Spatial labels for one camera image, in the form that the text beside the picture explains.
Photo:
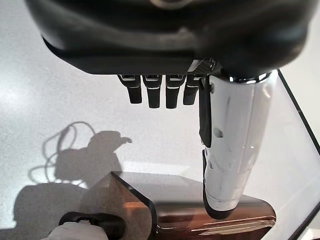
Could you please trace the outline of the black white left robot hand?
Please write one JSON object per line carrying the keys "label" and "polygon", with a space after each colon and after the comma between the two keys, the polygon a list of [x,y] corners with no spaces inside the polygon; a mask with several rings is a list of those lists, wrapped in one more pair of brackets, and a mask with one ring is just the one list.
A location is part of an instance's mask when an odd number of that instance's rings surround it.
{"label": "black white left robot hand", "polygon": [[303,50],[316,0],[28,0],[49,50],[94,75],[118,75],[130,101],[174,109],[199,92],[203,202],[237,207],[266,129],[278,68]]}

